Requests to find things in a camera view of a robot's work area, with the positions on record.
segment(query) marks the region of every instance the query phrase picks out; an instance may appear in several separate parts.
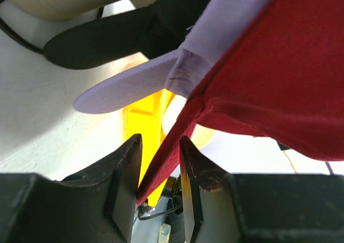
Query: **cap brim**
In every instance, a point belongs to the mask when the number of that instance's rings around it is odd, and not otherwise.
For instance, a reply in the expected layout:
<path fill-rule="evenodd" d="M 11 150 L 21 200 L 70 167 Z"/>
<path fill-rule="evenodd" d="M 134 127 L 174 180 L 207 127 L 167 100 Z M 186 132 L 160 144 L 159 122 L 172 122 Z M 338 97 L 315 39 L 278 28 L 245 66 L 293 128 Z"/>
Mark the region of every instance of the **cap brim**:
<path fill-rule="evenodd" d="M 141 8 L 75 26 L 53 37 L 43 54 L 70 69 L 94 68 L 129 56 L 140 51 L 139 38 L 153 14 Z"/>
<path fill-rule="evenodd" d="M 78 96 L 74 108 L 84 113 L 108 113 L 160 91 L 177 58 L 176 49 L 119 73 Z"/>

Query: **white surface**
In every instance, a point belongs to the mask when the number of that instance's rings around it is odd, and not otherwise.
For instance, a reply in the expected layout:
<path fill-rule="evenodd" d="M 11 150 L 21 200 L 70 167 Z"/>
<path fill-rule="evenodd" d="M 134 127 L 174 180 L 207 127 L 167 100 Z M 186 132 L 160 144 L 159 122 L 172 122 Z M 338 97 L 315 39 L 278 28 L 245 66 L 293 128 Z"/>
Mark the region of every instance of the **white surface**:
<path fill-rule="evenodd" d="M 200 151 L 230 173 L 329 174 L 324 162 L 312 160 L 291 149 L 281 151 L 277 142 L 271 138 L 255 138 L 219 131 Z M 340 168 L 336 169 L 335 173 L 344 174 L 340 172 Z M 178 167 L 173 176 L 179 174 Z"/>
<path fill-rule="evenodd" d="M 333 169 L 334 174 L 344 175 L 344 162 L 343 161 L 332 161 L 330 165 Z"/>
<path fill-rule="evenodd" d="M 133 9 L 129 1 L 107 14 Z M 94 19 L 96 11 L 66 22 L 34 18 L 0 5 L 0 16 L 24 39 L 42 46 L 55 34 Z M 121 143 L 121 112 L 86 115 L 73 100 L 114 75 L 124 59 L 89 70 L 55 66 L 0 31 L 0 172 L 37 172 L 60 179 L 114 151 Z"/>

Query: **yellow plastic piece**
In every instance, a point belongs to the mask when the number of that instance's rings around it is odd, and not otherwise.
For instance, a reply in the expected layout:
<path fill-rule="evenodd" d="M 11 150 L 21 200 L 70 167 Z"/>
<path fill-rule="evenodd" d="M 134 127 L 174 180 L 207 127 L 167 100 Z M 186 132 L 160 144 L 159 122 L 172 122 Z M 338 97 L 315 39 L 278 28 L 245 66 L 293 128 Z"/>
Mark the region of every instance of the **yellow plastic piece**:
<path fill-rule="evenodd" d="M 150 162 L 157 149 L 165 139 L 162 132 L 162 121 L 166 108 L 174 94 L 167 90 L 161 90 L 124 108 L 125 117 L 125 139 L 133 134 L 142 134 L 142 164 L 140 172 L 141 183 Z M 148 196 L 148 205 L 157 205 L 161 196 L 164 181 L 154 192 Z"/>

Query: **red fabric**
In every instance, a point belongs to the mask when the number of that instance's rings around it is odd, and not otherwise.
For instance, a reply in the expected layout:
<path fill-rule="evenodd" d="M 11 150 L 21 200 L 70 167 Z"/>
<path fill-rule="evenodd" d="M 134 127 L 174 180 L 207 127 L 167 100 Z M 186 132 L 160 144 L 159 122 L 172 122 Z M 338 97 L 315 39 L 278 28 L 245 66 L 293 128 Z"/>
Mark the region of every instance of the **red fabric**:
<path fill-rule="evenodd" d="M 268 136 L 313 159 L 344 160 L 342 1 L 273 0 L 190 95 L 138 202 L 177 165 L 166 156 L 185 131 L 183 117 L 229 133 Z"/>

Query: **white plastic part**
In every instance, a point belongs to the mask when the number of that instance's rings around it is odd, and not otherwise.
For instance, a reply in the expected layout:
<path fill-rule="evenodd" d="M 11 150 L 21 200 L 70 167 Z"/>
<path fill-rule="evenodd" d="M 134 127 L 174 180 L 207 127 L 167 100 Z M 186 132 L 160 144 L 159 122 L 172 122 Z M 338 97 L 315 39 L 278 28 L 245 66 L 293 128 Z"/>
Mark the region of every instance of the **white plastic part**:
<path fill-rule="evenodd" d="M 158 243 L 168 243 L 170 241 L 171 225 L 163 223 L 159 231 Z"/>

